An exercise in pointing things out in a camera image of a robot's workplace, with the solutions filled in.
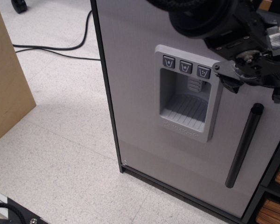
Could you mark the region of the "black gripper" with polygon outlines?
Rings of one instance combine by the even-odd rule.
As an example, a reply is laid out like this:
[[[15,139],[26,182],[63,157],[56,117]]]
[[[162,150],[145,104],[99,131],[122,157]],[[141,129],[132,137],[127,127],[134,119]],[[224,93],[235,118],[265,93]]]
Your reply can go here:
[[[280,26],[267,21],[258,4],[208,4],[207,47],[226,61],[216,63],[224,88],[237,94],[243,84],[274,88],[280,104]]]

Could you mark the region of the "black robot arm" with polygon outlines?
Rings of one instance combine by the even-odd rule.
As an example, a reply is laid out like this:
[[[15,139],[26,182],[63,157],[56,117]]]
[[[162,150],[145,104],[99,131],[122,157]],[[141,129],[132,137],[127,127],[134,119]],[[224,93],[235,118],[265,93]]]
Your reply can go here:
[[[224,61],[213,65],[233,93],[248,84],[272,88],[280,103],[280,25],[258,13],[258,0],[153,0],[167,11],[173,28],[202,39]]]

